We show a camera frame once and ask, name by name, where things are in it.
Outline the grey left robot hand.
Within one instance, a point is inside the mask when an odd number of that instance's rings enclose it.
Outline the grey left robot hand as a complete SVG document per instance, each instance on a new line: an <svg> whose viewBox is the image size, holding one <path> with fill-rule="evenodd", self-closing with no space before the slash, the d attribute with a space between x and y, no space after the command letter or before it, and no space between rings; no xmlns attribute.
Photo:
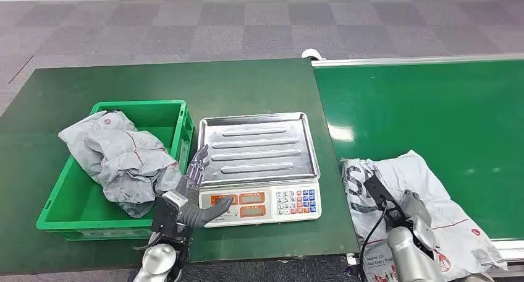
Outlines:
<svg viewBox="0 0 524 282"><path fill-rule="evenodd" d="M203 179L205 168L209 165L206 160L208 156L208 145L200 148L187 167L186 174L180 178L176 191L187 199L181 208L177 221L192 228L200 228L210 221L227 212L234 198L231 196L219 199L208 208L200 208L199 194L200 183Z"/></svg>

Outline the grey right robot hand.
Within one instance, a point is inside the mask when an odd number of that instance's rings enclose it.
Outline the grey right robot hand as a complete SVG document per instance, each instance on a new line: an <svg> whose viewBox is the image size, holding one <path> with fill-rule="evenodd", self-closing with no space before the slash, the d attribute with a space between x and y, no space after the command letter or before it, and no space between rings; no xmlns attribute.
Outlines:
<svg viewBox="0 0 524 282"><path fill-rule="evenodd" d="M404 190L400 207L406 218L417 216L425 224L431 226L431 215L429 214L424 202L420 199L418 193L412 192L409 189Z"/></svg>

